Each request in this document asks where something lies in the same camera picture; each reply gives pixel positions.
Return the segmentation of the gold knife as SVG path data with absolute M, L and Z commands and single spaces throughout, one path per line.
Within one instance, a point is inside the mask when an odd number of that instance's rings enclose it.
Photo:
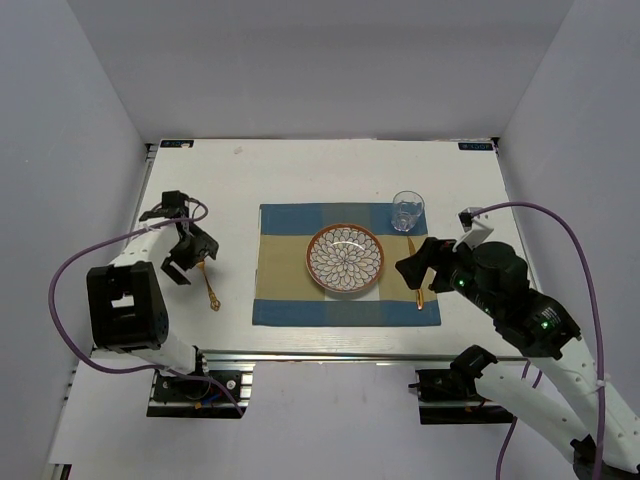
M 416 253 L 416 248 L 410 236 L 407 237 L 407 243 L 408 243 L 409 253 L 411 256 L 413 256 Z M 415 290 L 415 300 L 416 300 L 417 309 L 419 311 L 422 311 L 424 309 L 424 294 L 421 288 Z

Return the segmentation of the gold fork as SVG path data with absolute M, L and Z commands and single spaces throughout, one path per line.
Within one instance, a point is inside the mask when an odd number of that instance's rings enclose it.
M 201 271 L 204 281 L 205 281 L 205 285 L 206 285 L 206 289 L 207 289 L 207 295 L 209 298 L 209 304 L 210 304 L 210 308 L 214 311 L 214 312 L 218 312 L 220 310 L 221 307 L 221 303 L 219 301 L 219 299 L 217 298 L 217 295 L 215 294 L 212 285 L 209 281 L 208 275 L 207 275 L 207 271 L 206 271 L 206 262 L 204 260 L 200 261 L 197 264 L 197 267 L 199 268 L 199 270 Z

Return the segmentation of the clear drinking glass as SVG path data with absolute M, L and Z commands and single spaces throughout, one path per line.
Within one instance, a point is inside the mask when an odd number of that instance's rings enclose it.
M 398 192 L 392 201 L 391 224 L 396 231 L 409 232 L 424 213 L 424 199 L 410 190 Z

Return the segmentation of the floral patterned ceramic bowl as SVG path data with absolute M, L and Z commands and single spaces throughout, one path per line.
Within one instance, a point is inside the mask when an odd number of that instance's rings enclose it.
M 366 228 L 334 224 L 318 231 L 306 250 L 312 279 L 334 293 L 356 293 L 374 285 L 384 266 L 383 248 Z

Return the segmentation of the blue beige white placemat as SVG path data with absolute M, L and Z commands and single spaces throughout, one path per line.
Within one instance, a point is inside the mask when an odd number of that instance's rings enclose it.
M 262 204 L 256 293 L 252 322 L 269 327 L 435 327 L 441 315 L 435 294 L 423 282 L 424 306 L 407 288 L 395 263 L 427 236 L 425 216 L 408 234 L 394 230 L 390 203 Z M 380 241 L 381 276 L 369 288 L 331 292 L 319 285 L 306 264 L 312 238 L 335 224 L 355 224 Z

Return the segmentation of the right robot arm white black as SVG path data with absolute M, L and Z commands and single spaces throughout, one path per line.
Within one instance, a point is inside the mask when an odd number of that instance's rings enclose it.
M 457 292 L 487 314 L 496 332 L 550 380 L 567 404 L 511 376 L 478 345 L 450 364 L 449 381 L 459 396 L 498 403 L 561 452 L 580 479 L 638 478 L 638 415 L 599 378 L 579 326 L 558 301 L 531 287 L 528 265 L 511 246 L 486 242 L 471 248 L 428 238 L 395 268 L 412 290 L 433 270 L 430 290 Z

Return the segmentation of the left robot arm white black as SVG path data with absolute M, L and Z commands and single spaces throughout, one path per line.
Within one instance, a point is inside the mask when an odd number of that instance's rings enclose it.
M 160 284 L 188 286 L 186 273 L 216 258 L 219 244 L 196 224 L 194 202 L 178 190 L 163 192 L 141 215 L 141 231 L 111 263 L 90 269 L 86 282 L 95 346 L 178 372 L 180 391 L 199 399 L 210 390 L 211 374 L 199 349 L 171 327 Z

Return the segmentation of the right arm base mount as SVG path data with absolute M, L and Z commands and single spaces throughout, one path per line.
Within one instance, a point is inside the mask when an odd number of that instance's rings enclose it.
M 418 399 L 420 424 L 424 426 L 509 424 L 514 419 L 451 369 L 416 370 L 408 389 Z

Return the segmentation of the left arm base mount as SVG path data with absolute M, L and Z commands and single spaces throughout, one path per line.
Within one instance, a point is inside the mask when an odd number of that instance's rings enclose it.
M 155 372 L 146 416 L 172 419 L 240 419 L 246 411 L 253 383 L 251 363 L 202 355 L 194 375 L 208 375 L 214 383 L 187 380 Z

